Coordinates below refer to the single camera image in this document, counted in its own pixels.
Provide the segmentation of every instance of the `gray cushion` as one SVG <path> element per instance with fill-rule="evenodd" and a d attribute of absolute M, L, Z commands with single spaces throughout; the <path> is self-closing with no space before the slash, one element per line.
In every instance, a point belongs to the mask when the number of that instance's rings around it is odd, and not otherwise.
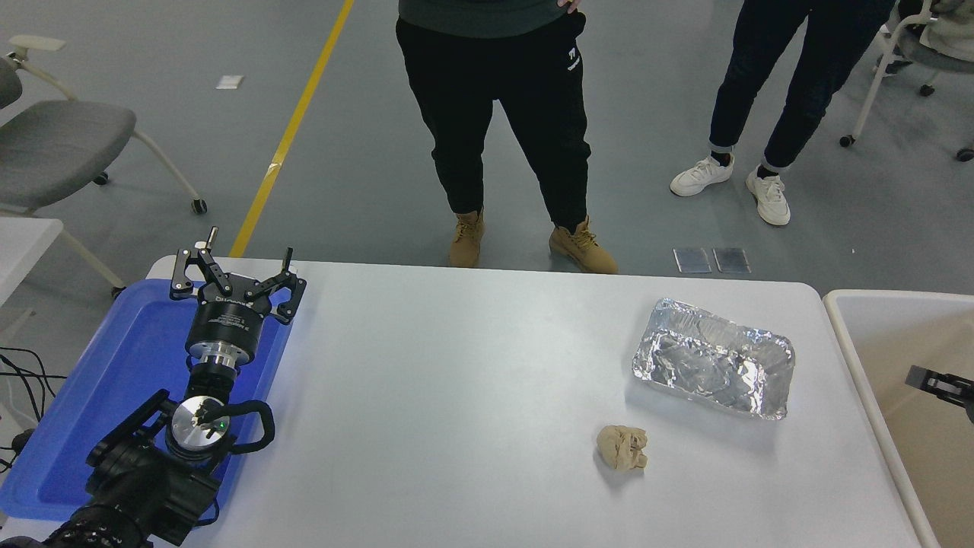
<path fill-rule="evenodd" d="M 115 160 L 135 128 L 127 108 L 45 100 L 0 127 L 0 204 L 42 208 L 77 192 Z"/>
<path fill-rule="evenodd" d="M 900 35 L 900 50 L 907 59 L 935 70 L 974 74 L 974 62 L 945 56 L 936 50 L 927 48 L 920 44 L 919 38 L 912 32 L 903 32 Z"/>
<path fill-rule="evenodd" d="M 20 98 L 23 86 L 17 76 L 17 70 L 6 58 L 0 59 L 0 108 L 3 108 Z"/>

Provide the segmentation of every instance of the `metal plate on floor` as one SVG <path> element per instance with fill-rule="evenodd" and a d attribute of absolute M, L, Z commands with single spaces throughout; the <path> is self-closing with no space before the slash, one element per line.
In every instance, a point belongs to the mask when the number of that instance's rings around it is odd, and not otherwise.
<path fill-rule="evenodd" d="M 725 274 L 750 274 L 751 265 L 741 248 L 714 248 L 717 269 Z"/>
<path fill-rule="evenodd" d="M 684 274 L 709 274 L 710 261 L 703 248 L 676 248 L 673 250 L 676 266 Z"/>
<path fill-rule="evenodd" d="M 236 90 L 241 86 L 241 82 L 244 77 L 241 75 L 225 75 L 220 77 L 220 81 L 216 83 L 217 90 Z"/>

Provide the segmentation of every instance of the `black pants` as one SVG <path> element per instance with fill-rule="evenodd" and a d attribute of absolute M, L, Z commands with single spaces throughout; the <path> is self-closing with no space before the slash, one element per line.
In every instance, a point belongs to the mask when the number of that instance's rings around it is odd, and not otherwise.
<path fill-rule="evenodd" d="M 481 154 L 498 99 L 552 222 L 574 230 L 585 219 L 591 149 L 575 42 L 584 25 L 575 12 L 521 36 L 475 39 L 396 23 L 409 87 L 432 132 L 436 174 L 454 213 L 483 207 Z"/>
<path fill-rule="evenodd" d="M 737 144 L 754 97 L 807 18 L 802 55 L 765 149 L 766 168 L 781 172 L 790 166 L 892 6 L 893 0 L 744 0 L 730 65 L 714 105 L 713 150 L 731 152 Z"/>

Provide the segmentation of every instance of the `person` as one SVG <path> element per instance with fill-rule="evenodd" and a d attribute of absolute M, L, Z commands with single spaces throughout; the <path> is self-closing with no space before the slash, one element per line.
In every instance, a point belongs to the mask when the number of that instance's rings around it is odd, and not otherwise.
<path fill-rule="evenodd" d="M 745 180 L 758 215 L 771 225 L 791 220 L 784 173 L 815 133 L 832 95 L 887 20 L 893 0 L 744 0 L 733 35 L 733 53 L 717 92 L 710 124 L 710 155 L 670 182 L 677 196 L 693 196 L 731 178 L 733 149 L 758 91 L 785 47 L 807 19 L 805 43 L 784 109 L 761 164 Z"/>
<path fill-rule="evenodd" d="M 575 0 L 399 0 L 395 34 L 433 137 L 432 159 L 457 217 L 451 266 L 474 267 L 484 234 L 481 154 L 493 101 L 538 178 L 550 248 L 581 270 L 618 267 L 590 231 L 587 119 Z"/>

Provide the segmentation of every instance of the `white bin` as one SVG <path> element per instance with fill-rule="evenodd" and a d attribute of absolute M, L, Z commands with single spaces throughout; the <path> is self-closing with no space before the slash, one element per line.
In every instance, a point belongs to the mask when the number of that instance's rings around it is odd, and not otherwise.
<path fill-rule="evenodd" d="M 974 424 L 904 383 L 913 365 L 974 379 L 974 296 L 839 290 L 823 300 L 923 546 L 974 546 Z"/>

